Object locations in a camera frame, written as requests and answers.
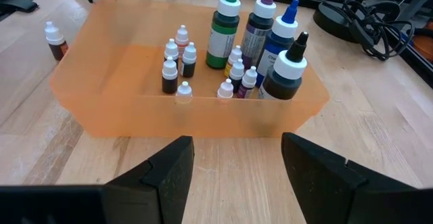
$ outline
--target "plastic bottle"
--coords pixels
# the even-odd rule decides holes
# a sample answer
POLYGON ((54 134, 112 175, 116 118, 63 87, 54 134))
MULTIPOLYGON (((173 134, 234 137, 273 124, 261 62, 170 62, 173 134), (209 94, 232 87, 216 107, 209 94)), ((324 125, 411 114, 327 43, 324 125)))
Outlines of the plastic bottle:
POLYGON ((165 44, 164 61, 167 61, 169 56, 173 58, 173 61, 176 62, 177 66, 177 62, 179 61, 179 51, 177 50, 177 45, 174 39, 168 39, 168 43, 165 44))
POLYGON ((239 87, 239 91, 237 92, 237 97, 245 98, 245 99, 251 98, 252 92, 254 90, 254 86, 256 85, 256 79, 257 79, 256 67, 251 66, 251 68, 248 69, 245 72, 245 75, 242 77, 242 83, 241 86, 239 87))
POLYGON ((162 91, 167 94, 176 93, 177 65, 173 57, 167 57, 162 67, 162 91))
POLYGON ((192 88, 188 85, 187 81, 183 81, 179 87, 177 87, 176 96, 192 97, 192 88))
POLYGON ((68 44, 60 33, 59 28, 54 26, 53 22, 47 22, 45 36, 54 58, 60 61, 68 50, 68 44))
POLYGON ((241 85, 242 76, 244 75, 244 69, 245 67, 242 59, 238 59, 237 62, 235 62, 230 69, 229 79, 231 79, 234 93, 237 93, 237 90, 241 85))
POLYGON ((233 97, 233 85, 231 84, 231 79, 226 79, 221 83, 218 93, 216 93, 218 98, 232 98, 233 97))
POLYGON ((304 52, 308 37, 307 32, 302 32, 288 51, 278 54, 258 90, 259 99, 292 99, 295 96, 306 68, 304 52))
POLYGON ((233 66, 233 63, 235 63, 241 57, 242 57, 241 46, 236 45, 236 47, 231 50, 231 53, 229 55, 229 59, 227 60, 227 63, 225 64, 224 76, 226 76, 227 78, 229 77, 230 69, 233 66))
POLYGON ((194 42, 189 42, 185 48, 185 53, 182 56, 181 76, 191 78, 196 69, 197 49, 194 47, 194 42))
POLYGON ((239 24, 239 0, 219 0, 218 9, 214 12, 206 63, 211 68, 223 69, 227 63, 237 25, 239 24))
POLYGON ((244 38, 242 39, 242 59, 245 69, 255 66, 265 44, 266 34, 272 28, 277 5, 273 0, 257 0, 249 15, 244 38))
POLYGON ((185 25, 181 25, 180 29, 177 30, 175 43, 177 45, 177 49, 179 50, 179 56, 181 57, 183 55, 183 51, 185 51, 185 47, 188 45, 188 31, 185 25))
POLYGON ((266 35, 265 45, 259 55, 257 64, 257 82, 256 86, 260 87, 265 75, 275 63, 278 54, 289 49, 294 39, 293 36, 298 28, 295 21, 296 12, 298 11, 299 0, 293 0, 282 16, 278 16, 272 25, 272 32, 266 35))

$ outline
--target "wooden table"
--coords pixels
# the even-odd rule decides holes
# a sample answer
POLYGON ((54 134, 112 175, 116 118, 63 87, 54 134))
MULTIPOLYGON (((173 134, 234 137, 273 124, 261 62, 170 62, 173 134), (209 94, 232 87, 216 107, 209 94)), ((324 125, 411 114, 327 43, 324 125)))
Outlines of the wooden table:
MULTIPOLYGON (((163 0, 217 6, 217 0, 163 0)), ((57 62, 45 42, 54 21, 71 43, 91 4, 36 0, 0 22, 0 183, 105 183, 173 139, 91 137, 49 88, 57 62)), ((241 0, 251 10, 254 0, 241 0)), ((279 12, 285 5, 279 4, 279 12)), ((322 31, 300 8, 306 57, 331 94, 297 134, 415 187, 433 185, 433 90, 401 58, 387 62, 322 31)), ((279 139, 195 138, 184 223, 304 223, 279 139)))

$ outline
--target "blue bottle cap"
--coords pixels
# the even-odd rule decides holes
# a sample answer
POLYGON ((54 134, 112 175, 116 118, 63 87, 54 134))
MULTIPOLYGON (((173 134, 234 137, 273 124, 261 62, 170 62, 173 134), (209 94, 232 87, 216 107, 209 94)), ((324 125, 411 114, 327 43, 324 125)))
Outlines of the blue bottle cap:
POLYGON ((287 24, 293 24, 295 22, 296 12, 298 11, 299 0, 293 0, 290 6, 287 7, 281 20, 287 24))

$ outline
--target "orange plastic tray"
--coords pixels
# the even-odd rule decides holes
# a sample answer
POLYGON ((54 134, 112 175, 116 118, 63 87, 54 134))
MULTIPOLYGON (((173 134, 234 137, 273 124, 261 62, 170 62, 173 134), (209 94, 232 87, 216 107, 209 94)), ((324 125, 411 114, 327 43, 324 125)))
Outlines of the orange plastic tray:
MULTIPOLYGON (((55 69, 51 88, 97 137, 281 137, 317 114, 329 99, 310 66, 291 101, 217 99, 223 70, 205 64, 214 8, 146 0, 99 0, 55 69), (193 98, 161 91, 164 44, 181 24, 196 44, 193 98)), ((248 13, 242 12, 235 44, 248 13)))

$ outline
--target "white bottle cap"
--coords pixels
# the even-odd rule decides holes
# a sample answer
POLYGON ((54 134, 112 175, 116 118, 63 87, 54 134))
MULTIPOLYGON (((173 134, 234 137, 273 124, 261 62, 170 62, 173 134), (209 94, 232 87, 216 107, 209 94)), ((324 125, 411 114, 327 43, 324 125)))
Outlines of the white bottle cap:
POLYGON ((185 25, 181 25, 180 29, 177 30, 175 37, 176 44, 187 45, 188 44, 188 31, 185 25))
POLYGON ((286 58, 287 51, 281 51, 273 65, 273 69, 279 76, 285 79, 299 79, 306 68, 306 59, 301 62, 293 62, 286 58))
POLYGON ((233 65, 241 57, 242 57, 241 46, 240 45, 236 45, 235 48, 233 48, 231 50, 228 62, 229 62, 230 65, 233 65))
POLYGON ((231 79, 226 79, 221 83, 216 95, 218 98, 232 98, 233 97, 233 85, 231 79))
POLYGON ((252 12, 261 18, 272 18, 275 10, 277 10, 277 4, 266 5, 261 0, 256 0, 252 12))
POLYGON ((292 38, 298 28, 298 22, 288 24, 282 20, 283 16, 278 16, 272 25, 272 32, 282 38, 292 38))
POLYGON ((45 36, 51 45, 61 45, 65 42, 63 35, 60 33, 59 28, 54 26, 53 22, 48 21, 45 27, 45 36))
POLYGON ((197 59, 197 49, 194 47, 194 42, 189 42, 189 45, 185 47, 185 51, 182 56, 182 62, 186 64, 193 64, 197 59))
POLYGON ((231 67, 229 77, 234 80, 242 79, 242 76, 244 75, 244 69, 245 66, 242 63, 242 59, 238 59, 237 62, 235 62, 231 67))
POLYGON ((256 85, 256 79, 257 79, 256 67, 251 66, 251 68, 248 69, 245 72, 245 75, 242 77, 242 85, 245 88, 253 88, 256 85))
POLYGON ((177 51, 177 45, 174 39, 169 39, 168 43, 165 45, 164 57, 173 57, 176 60, 179 57, 179 52, 177 51))
POLYGON ((241 10, 241 1, 236 0, 236 2, 231 3, 226 0, 219 0, 218 2, 218 12, 227 17, 236 17, 239 15, 241 10))
POLYGON ((164 62, 162 67, 162 77, 168 80, 177 78, 177 65, 171 56, 167 57, 167 61, 164 62))
POLYGON ((187 81, 183 81, 182 84, 177 87, 176 96, 192 97, 192 88, 188 85, 187 81))

